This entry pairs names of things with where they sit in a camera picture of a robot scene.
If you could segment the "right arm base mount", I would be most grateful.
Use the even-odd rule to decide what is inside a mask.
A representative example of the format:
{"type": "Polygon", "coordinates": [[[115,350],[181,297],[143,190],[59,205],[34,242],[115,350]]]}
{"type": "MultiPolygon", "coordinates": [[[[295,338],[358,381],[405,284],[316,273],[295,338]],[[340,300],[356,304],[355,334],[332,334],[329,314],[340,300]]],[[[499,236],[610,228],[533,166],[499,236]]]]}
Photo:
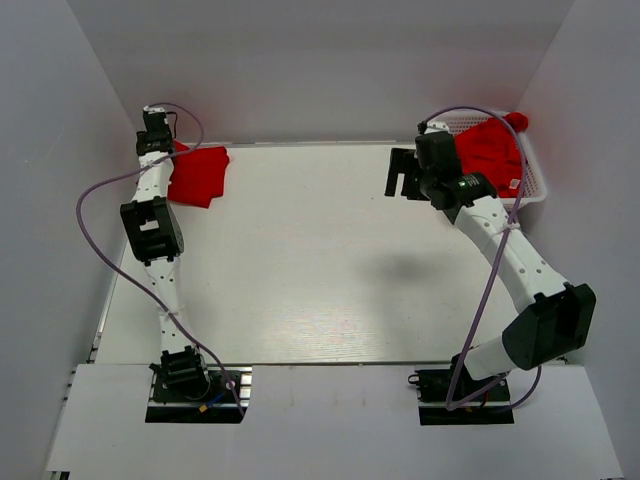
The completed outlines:
{"type": "Polygon", "coordinates": [[[511,425],[511,395],[507,381],[502,379],[491,390],[467,402],[456,410],[445,408],[446,395],[453,375],[453,366],[416,369],[408,384],[417,392],[421,426],[511,425]]]}

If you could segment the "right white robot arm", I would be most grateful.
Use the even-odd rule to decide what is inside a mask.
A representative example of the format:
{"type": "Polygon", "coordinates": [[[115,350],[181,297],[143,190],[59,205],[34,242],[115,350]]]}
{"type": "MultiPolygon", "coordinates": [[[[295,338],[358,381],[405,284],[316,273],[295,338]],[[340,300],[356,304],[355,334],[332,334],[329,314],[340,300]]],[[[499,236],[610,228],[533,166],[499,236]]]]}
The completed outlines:
{"type": "Polygon", "coordinates": [[[572,285],[543,259],[509,220],[485,175],[463,172],[450,133],[426,133],[412,149],[392,149],[385,194],[428,201],[443,212],[496,267],[517,312],[497,338],[472,348],[453,371],[451,384],[459,396],[475,398],[490,377],[531,370],[585,345],[594,291],[572,285]]]}

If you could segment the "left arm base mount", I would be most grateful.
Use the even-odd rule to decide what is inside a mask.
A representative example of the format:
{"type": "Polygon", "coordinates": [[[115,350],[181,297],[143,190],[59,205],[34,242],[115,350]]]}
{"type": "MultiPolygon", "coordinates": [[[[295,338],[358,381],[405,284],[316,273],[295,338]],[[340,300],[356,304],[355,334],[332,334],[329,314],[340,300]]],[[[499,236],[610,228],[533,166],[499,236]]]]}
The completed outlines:
{"type": "Polygon", "coordinates": [[[227,382],[217,368],[208,371],[209,382],[199,392],[185,394],[157,374],[146,408],[147,424],[240,424],[250,403],[252,369],[230,369],[227,382]]]}

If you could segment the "red t shirt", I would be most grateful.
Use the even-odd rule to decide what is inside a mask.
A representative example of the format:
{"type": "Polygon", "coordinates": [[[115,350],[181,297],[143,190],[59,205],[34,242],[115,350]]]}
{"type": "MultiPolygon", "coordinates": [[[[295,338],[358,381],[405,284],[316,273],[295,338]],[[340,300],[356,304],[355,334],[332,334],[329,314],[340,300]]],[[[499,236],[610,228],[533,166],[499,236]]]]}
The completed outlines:
{"type": "Polygon", "coordinates": [[[225,147],[198,148],[174,158],[173,163],[169,201],[208,209],[213,199],[223,196],[226,169],[230,163],[225,147]]]}

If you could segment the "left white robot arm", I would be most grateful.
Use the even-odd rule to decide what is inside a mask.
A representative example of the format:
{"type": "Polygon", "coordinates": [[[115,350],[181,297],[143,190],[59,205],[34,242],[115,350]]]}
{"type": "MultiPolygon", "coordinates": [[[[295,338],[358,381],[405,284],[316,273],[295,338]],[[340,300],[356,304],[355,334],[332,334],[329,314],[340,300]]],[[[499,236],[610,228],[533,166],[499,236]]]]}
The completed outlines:
{"type": "Polygon", "coordinates": [[[162,107],[143,109],[144,129],[136,133],[141,172],[133,199],[120,207],[120,215],[134,257],[144,265],[158,307],[161,356],[151,366],[160,385],[187,398],[199,399],[211,387],[198,346],[184,332],[189,322],[180,287],[180,261],[184,239],[171,210],[168,193],[175,152],[170,113],[162,107]]]}

